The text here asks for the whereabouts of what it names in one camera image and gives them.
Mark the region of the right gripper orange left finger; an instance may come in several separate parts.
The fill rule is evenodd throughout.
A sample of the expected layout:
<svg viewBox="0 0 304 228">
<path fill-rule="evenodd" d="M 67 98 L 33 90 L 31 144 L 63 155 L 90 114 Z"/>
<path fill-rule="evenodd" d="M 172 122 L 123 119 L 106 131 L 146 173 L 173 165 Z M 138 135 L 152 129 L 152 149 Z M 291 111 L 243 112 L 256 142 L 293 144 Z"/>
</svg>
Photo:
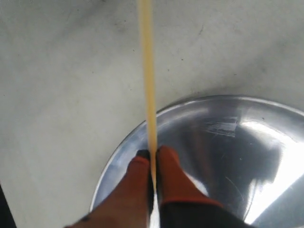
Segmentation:
<svg viewBox="0 0 304 228">
<path fill-rule="evenodd" d="M 115 189 L 75 228 L 146 228 L 153 209 L 150 153 L 139 150 Z"/>
</svg>

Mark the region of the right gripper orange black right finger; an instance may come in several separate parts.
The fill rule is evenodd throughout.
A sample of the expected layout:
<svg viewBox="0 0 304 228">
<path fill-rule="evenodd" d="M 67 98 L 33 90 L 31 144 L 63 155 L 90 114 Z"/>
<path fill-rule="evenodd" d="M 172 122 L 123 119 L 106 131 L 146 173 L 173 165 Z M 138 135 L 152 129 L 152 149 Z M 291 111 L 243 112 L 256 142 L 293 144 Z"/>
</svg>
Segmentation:
<svg viewBox="0 0 304 228">
<path fill-rule="evenodd" d="M 181 168 L 174 149 L 167 146 L 160 147 L 156 161 L 162 228 L 249 227 L 194 185 Z"/>
</svg>

